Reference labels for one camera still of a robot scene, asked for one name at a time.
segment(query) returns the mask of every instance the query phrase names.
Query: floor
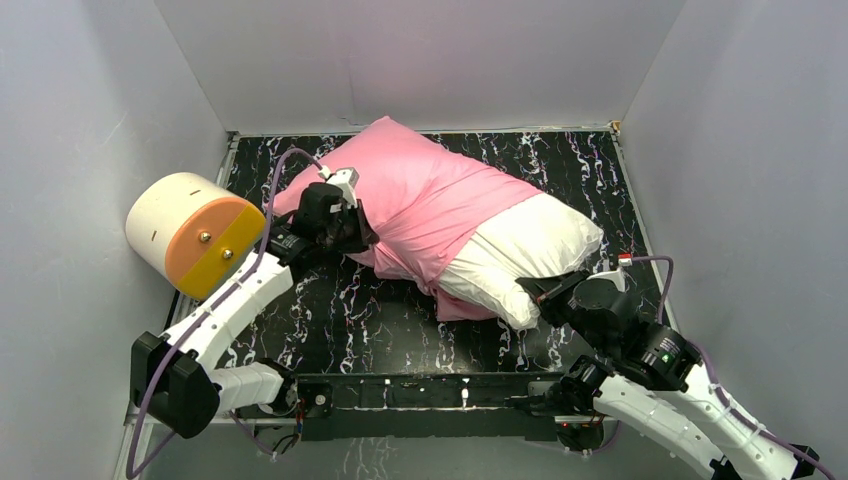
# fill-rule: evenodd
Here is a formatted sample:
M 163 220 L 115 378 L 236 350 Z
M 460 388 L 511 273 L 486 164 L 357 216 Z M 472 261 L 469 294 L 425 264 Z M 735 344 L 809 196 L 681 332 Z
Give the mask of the floor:
M 647 253 L 609 131 L 450 133 L 429 137 L 536 185 L 583 212 L 605 232 L 607 255 Z M 296 146 L 317 157 L 349 136 L 243 138 L 227 187 L 256 205 L 268 201 L 271 160 Z M 284 187 L 306 162 L 285 169 Z M 640 313 L 656 314 L 649 266 L 633 267 L 630 288 Z M 568 328 L 516 333 L 503 321 L 439 323 L 434 303 L 411 282 L 377 279 L 338 257 L 266 308 L 221 360 L 239 366 L 271 357 L 300 373 L 439 374 L 534 372 L 568 368 L 588 347 Z

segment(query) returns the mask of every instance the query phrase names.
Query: orange and white cylinder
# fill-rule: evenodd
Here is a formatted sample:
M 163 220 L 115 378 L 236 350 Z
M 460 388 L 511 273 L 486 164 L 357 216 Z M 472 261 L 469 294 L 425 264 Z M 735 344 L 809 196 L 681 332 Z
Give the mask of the orange and white cylinder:
M 127 216 L 130 246 L 182 293 L 206 299 L 250 251 L 265 218 L 242 197 L 193 173 L 157 181 Z

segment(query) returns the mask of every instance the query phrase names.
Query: wire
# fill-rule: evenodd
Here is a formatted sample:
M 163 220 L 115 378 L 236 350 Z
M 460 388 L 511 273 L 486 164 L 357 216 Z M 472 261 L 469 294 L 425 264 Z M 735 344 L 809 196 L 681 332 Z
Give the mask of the wire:
M 294 446 L 297 445 L 298 441 L 300 441 L 300 436 L 295 435 L 294 438 L 289 440 L 289 443 L 286 444 L 285 447 L 283 447 L 283 449 L 280 451 L 280 455 L 284 455 L 286 452 L 289 451 L 290 448 L 294 448 Z
M 312 157 L 312 155 L 300 148 L 290 148 L 289 150 L 286 150 L 282 155 L 280 155 L 280 157 L 277 159 L 277 165 L 274 167 L 273 180 L 271 181 L 271 203 L 269 203 L 265 212 L 265 227 L 262 231 L 262 240 L 259 243 L 259 252 L 256 256 L 256 260 L 247 269 L 244 275 L 239 278 L 239 281 L 237 283 L 232 283 L 230 287 L 227 288 L 227 290 L 225 290 L 220 297 L 218 297 L 215 301 L 212 302 L 210 308 L 201 313 L 197 317 L 197 319 L 186 329 L 186 331 L 183 332 L 183 334 L 180 335 L 179 338 L 177 338 L 176 342 L 171 346 L 168 352 L 165 353 L 165 356 L 162 358 L 162 361 L 159 362 L 159 365 L 153 372 L 153 376 L 150 378 L 150 383 L 147 385 L 147 389 L 144 391 L 144 397 L 141 400 L 141 405 L 138 408 L 138 418 L 136 419 L 136 423 L 133 427 L 132 438 L 130 439 L 130 448 L 127 454 L 127 478 L 134 479 L 138 477 L 141 472 L 143 472 L 144 469 L 147 468 L 150 462 L 154 458 L 156 458 L 157 455 L 159 455 L 159 452 L 162 451 L 162 448 L 165 446 L 165 444 L 167 444 L 176 435 L 175 432 L 170 432 L 162 440 L 162 442 L 153 449 L 153 452 L 148 455 L 147 458 L 142 460 L 141 464 L 138 465 L 138 467 L 135 467 L 135 457 L 138 453 L 138 444 L 139 440 L 141 439 L 141 427 L 142 425 L 144 425 L 144 418 L 147 416 L 148 409 L 150 408 L 150 401 L 153 398 L 153 392 L 156 390 L 156 386 L 162 379 L 162 375 L 165 373 L 165 369 L 171 362 L 171 359 L 174 358 L 174 356 L 179 351 L 180 347 L 188 340 L 191 334 L 193 334 L 198 328 L 200 328 L 200 325 L 203 323 L 203 321 L 209 317 L 209 313 L 218 308 L 221 303 L 224 302 L 224 300 L 226 300 L 227 298 L 229 298 L 230 295 L 233 294 L 233 292 L 241 288 L 240 284 L 247 281 L 247 279 L 250 278 L 251 275 L 256 273 L 256 270 L 259 268 L 259 264 L 262 261 L 262 257 L 265 255 L 265 249 L 268 246 L 268 239 L 271 232 L 271 223 L 274 218 L 274 212 L 271 208 L 271 204 L 273 203 L 274 196 L 277 193 L 277 183 L 279 183 L 280 181 L 280 173 L 282 172 L 282 167 L 285 161 L 295 153 L 306 156 L 306 158 L 310 159 L 310 162 L 317 165 L 319 169 L 323 168 L 322 165 Z M 232 418 L 236 422 L 236 424 L 242 427 L 242 430 L 247 432 L 248 436 L 254 441 L 254 443 L 256 443 L 260 450 L 269 454 L 273 453 L 273 451 L 271 451 L 267 446 L 265 446 L 261 441 L 259 441 L 256 437 L 253 436 L 247 426 L 241 420 L 239 420 L 234 413 L 229 412 L 229 415 L 230 418 Z
M 710 360 L 709 355 L 707 355 L 707 351 L 704 350 L 703 347 L 701 347 L 700 345 L 696 344 L 695 342 L 693 342 L 691 340 L 689 341 L 689 343 L 691 343 L 692 346 L 695 347 L 695 349 L 698 350 L 701 353 L 701 358 L 704 360 L 704 367 L 707 369 L 707 377 L 709 377 L 710 382 L 718 385 L 719 384 L 718 374 L 716 373 L 715 366 L 713 365 L 713 362 Z M 730 399 L 727 398 L 727 395 L 724 392 L 724 388 L 719 386 L 715 389 L 715 392 L 716 392 L 716 396 L 718 397 L 719 401 L 721 401 L 721 404 L 724 405 L 724 408 L 730 409 L 730 414 L 733 415 L 733 418 L 742 422 L 742 424 L 744 424 L 746 427 L 750 428 L 752 431 L 757 431 L 757 428 L 758 428 L 757 424 L 755 424 L 754 422 L 749 420 L 747 417 L 745 417 L 745 415 L 742 415 L 739 412 L 739 410 L 736 410 L 735 408 L 731 407 Z M 824 465 L 822 465 L 818 460 L 816 460 L 813 457 L 809 456 L 808 454 L 802 452 L 801 450 L 795 448 L 789 442 L 787 442 L 787 441 L 785 441 L 781 438 L 778 438 L 776 435 L 774 435 L 773 433 L 771 433 L 767 430 L 760 430 L 759 433 L 760 433 L 760 436 L 762 436 L 763 438 L 771 441 L 772 443 L 780 445 L 781 447 L 785 448 L 786 450 L 789 450 L 790 452 L 792 452 L 795 456 L 805 460 L 810 465 L 817 468 L 829 480 L 836 480 L 836 477 L 833 475 L 833 473 L 830 470 L 828 470 Z
M 289 440 L 289 439 L 295 438 L 295 437 L 297 437 L 297 434 L 296 434 L 296 433 L 292 433 L 291 435 L 286 435 L 285 437 L 283 437 L 283 438 L 279 439 L 279 440 L 277 441 L 277 443 L 275 443 L 275 444 L 274 444 L 274 451 L 276 452 L 276 451 L 277 451 L 277 449 L 278 449 L 278 448 L 280 448 L 280 445 L 282 445 L 282 444 L 283 444 L 283 442 L 285 442 L 286 440 Z
M 663 291 L 660 295 L 660 305 L 657 307 L 657 323 L 660 325 L 668 325 L 665 322 L 665 317 L 663 317 L 663 312 L 665 311 L 665 301 L 668 298 L 668 289 L 671 287 L 671 276 L 674 275 L 674 260 L 668 255 L 648 255 L 645 257 L 633 257 L 630 259 L 631 262 L 657 262 L 664 261 L 668 263 L 668 273 L 665 276 L 665 283 L 663 284 Z
M 633 261 L 633 262 L 650 262 L 650 261 L 666 261 L 666 262 L 668 262 L 668 275 L 666 275 L 666 278 L 665 278 L 665 286 L 663 287 L 662 296 L 660 298 L 660 306 L 659 306 L 659 308 L 657 308 L 657 322 L 659 322 L 662 325 L 665 325 L 665 322 L 662 321 L 662 318 L 663 318 L 662 317 L 662 311 L 663 311 L 663 306 L 665 305 L 666 297 L 668 297 L 668 288 L 671 285 L 671 275 L 674 273 L 674 260 L 672 260 L 671 257 L 669 257 L 667 255 L 651 255 L 651 256 L 646 256 L 646 257 L 633 257 L 631 259 L 631 261 Z M 715 366 L 713 365 L 713 362 L 710 360 L 709 355 L 707 355 L 707 351 L 704 350 L 703 347 L 701 347 L 700 345 L 698 345 L 697 343 L 695 343 L 691 340 L 689 340 L 689 343 L 692 344 L 692 346 L 695 347 L 695 349 L 698 350 L 698 352 L 701 354 L 701 358 L 704 360 L 704 368 L 706 368 L 706 370 L 707 370 L 707 377 L 710 379 L 710 382 L 715 384 L 715 385 L 720 385 L 719 381 L 718 381 L 718 373 L 716 372 Z M 757 424 L 755 424 L 754 422 L 749 420 L 747 417 L 745 417 L 745 415 L 742 415 L 739 412 L 739 410 L 736 410 L 735 408 L 733 408 L 731 406 L 730 399 L 727 397 L 727 395 L 724 392 L 724 389 L 721 386 L 716 388 L 715 392 L 716 392 L 716 396 L 718 397 L 719 401 L 724 406 L 724 408 L 730 409 L 730 414 L 733 415 L 733 418 L 740 421 L 746 427 L 750 428 L 751 431 L 757 431 L 758 430 Z M 772 442 L 774 444 L 780 445 L 781 447 L 785 448 L 786 450 L 792 452 L 795 456 L 797 456 L 797 457 L 803 459 L 804 461 L 808 462 L 810 465 L 812 465 L 813 467 L 817 468 L 820 472 L 822 472 L 824 474 L 824 476 L 827 477 L 829 480 L 836 480 L 836 477 L 833 475 L 833 473 L 830 470 L 828 470 L 824 465 L 822 465 L 818 460 L 816 460 L 813 457 L 809 456 L 808 454 L 802 452 L 801 450 L 793 447 L 789 442 L 787 442 L 787 441 L 785 441 L 781 438 L 778 438 L 776 435 L 774 435 L 773 433 L 771 433 L 767 430 L 759 430 L 759 434 L 763 438 L 769 440 L 770 442 Z

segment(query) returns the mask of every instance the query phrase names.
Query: gray wall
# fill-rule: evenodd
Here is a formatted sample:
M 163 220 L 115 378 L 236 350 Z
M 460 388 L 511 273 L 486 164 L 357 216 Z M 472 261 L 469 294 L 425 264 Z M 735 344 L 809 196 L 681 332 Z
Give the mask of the gray wall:
M 623 118 L 684 0 L 156 0 L 245 133 Z
M 0 2 L 0 476 L 111 478 L 130 345 L 173 293 L 126 214 L 224 145 L 151 0 Z
M 671 302 L 775 433 L 845 454 L 848 4 L 689 0 L 623 124 Z
M 304 423 L 309 428 L 309 420 Z M 161 439 L 161 431 L 153 442 Z M 144 480 L 692 480 L 680 459 L 625 428 L 610 450 L 592 457 L 558 443 L 500 438 L 357 438 L 304 442 L 270 463 L 236 427 L 209 427 L 174 439 Z

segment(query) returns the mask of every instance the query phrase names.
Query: pink pillow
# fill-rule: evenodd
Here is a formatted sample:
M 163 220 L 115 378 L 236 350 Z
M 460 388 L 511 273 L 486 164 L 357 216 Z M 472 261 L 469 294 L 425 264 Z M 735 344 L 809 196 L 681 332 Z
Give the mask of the pink pillow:
M 357 170 L 357 197 L 380 236 L 371 250 L 351 258 L 374 267 L 379 278 L 413 280 L 424 293 L 435 295 L 439 320 L 496 316 L 445 293 L 439 276 L 481 223 L 538 195 L 537 188 L 451 153 L 389 117 L 320 161 L 332 171 Z M 296 209 L 303 189 L 317 181 L 315 167 L 301 172 L 274 198 L 274 212 Z

